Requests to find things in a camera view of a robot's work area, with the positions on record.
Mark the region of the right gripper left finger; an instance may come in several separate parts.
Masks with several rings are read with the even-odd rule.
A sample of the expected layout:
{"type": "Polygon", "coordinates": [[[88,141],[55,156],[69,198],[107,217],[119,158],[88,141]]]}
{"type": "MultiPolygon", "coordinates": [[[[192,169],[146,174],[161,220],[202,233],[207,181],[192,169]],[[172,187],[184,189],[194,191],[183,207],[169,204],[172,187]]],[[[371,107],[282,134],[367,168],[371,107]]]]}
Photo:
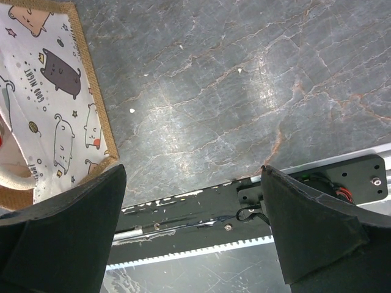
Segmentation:
{"type": "Polygon", "coordinates": [[[1,292],[99,292],[126,187],[123,165],[1,216],[1,292]]]}

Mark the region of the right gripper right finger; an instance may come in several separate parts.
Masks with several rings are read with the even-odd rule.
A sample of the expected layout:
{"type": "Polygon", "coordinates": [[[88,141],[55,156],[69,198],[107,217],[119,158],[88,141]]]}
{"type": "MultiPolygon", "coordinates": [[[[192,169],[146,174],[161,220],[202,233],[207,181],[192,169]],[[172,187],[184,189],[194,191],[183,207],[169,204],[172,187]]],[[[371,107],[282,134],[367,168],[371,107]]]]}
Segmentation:
{"type": "Polygon", "coordinates": [[[389,292],[390,217],[306,186],[272,166],[261,191],[292,292],[389,292]]]}

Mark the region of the canvas tote bag cat print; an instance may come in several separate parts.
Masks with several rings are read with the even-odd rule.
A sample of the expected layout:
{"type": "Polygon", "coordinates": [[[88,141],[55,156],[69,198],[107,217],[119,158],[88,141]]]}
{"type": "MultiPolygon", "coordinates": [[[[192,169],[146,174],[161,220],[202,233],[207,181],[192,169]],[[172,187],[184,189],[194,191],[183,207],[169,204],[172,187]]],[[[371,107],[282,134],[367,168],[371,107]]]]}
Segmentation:
{"type": "Polygon", "coordinates": [[[118,161],[72,2],[1,2],[1,207],[84,184],[118,161]]]}

